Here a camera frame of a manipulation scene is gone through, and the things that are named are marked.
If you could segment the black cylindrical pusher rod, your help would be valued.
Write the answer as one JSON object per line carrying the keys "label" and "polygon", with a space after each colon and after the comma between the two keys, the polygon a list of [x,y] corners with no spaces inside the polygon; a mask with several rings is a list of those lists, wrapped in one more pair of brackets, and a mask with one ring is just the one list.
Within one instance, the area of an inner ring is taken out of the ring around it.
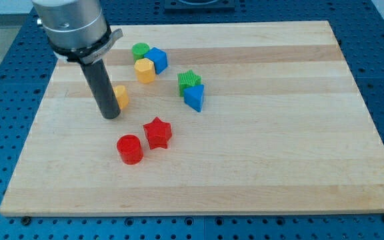
{"label": "black cylindrical pusher rod", "polygon": [[121,113],[105,64],[98,60],[91,64],[81,64],[96,104],[105,119],[114,119]]}

